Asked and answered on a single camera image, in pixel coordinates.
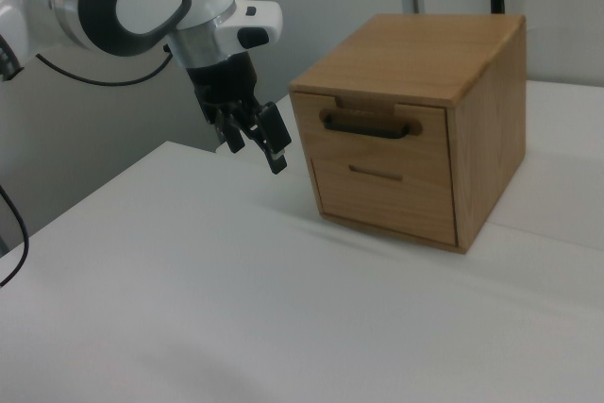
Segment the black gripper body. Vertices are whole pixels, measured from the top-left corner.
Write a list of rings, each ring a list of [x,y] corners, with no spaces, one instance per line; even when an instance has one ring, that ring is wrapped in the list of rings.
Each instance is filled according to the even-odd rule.
[[[248,53],[233,55],[217,64],[188,68],[194,93],[209,124],[215,124],[220,110],[251,124],[260,103],[254,90],[257,75]]]

